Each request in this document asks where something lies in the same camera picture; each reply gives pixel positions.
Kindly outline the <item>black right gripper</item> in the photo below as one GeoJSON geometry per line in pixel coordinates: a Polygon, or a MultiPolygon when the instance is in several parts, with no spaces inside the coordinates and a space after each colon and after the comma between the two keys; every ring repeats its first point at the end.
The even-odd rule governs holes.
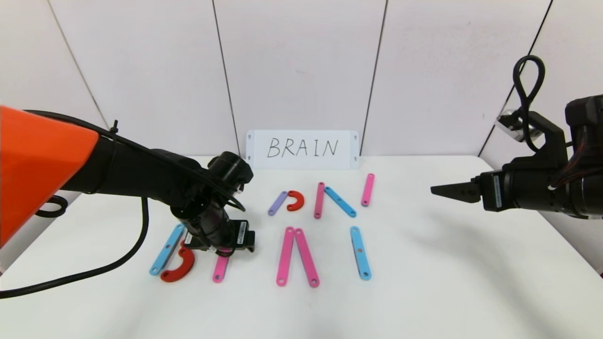
{"type": "Polygon", "coordinates": [[[551,191],[553,172],[546,169],[512,169],[483,172],[480,185],[474,182],[432,186],[431,193],[453,200],[482,203],[485,210],[538,210],[569,212],[566,189],[551,191]]]}

